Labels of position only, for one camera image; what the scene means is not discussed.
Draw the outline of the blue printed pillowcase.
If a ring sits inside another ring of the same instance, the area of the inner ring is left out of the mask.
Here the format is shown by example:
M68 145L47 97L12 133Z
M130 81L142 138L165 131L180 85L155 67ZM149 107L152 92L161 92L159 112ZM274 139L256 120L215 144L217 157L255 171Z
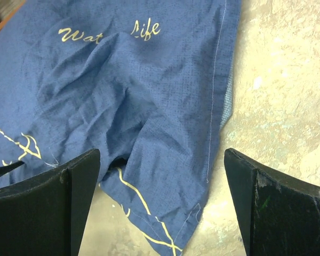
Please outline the blue printed pillowcase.
M0 188L100 150L98 184L160 255L207 202L241 1L26 1L0 31Z

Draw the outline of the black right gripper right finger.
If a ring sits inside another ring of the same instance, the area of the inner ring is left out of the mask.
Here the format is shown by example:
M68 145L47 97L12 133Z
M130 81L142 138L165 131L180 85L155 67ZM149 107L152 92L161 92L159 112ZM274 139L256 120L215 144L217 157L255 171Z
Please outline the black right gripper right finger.
M224 166L247 255L320 255L320 186L232 148Z

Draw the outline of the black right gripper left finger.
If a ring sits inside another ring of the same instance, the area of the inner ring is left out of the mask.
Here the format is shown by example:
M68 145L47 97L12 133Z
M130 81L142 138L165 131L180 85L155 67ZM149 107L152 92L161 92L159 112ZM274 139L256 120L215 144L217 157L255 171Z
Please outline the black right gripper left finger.
M0 188L0 255L78 255L100 151Z

